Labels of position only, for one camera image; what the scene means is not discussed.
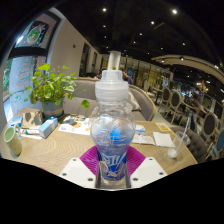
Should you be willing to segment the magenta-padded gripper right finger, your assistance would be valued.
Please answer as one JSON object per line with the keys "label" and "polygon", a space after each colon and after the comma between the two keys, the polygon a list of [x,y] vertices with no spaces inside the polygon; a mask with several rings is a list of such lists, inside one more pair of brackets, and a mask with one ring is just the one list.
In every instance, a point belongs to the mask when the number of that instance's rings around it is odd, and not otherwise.
{"label": "magenta-padded gripper right finger", "polygon": [[167,175],[154,157],[145,157],[133,147],[127,152],[128,186],[140,188]]}

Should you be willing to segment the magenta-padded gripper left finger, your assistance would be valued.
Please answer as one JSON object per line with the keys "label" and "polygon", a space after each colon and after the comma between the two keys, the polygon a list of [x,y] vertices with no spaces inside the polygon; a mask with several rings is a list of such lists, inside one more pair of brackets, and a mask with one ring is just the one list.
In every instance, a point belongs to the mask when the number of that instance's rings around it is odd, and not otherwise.
{"label": "magenta-padded gripper left finger", "polygon": [[94,189],[97,186],[98,174],[97,148],[92,147],[80,158],[71,158],[59,176],[78,186]]}

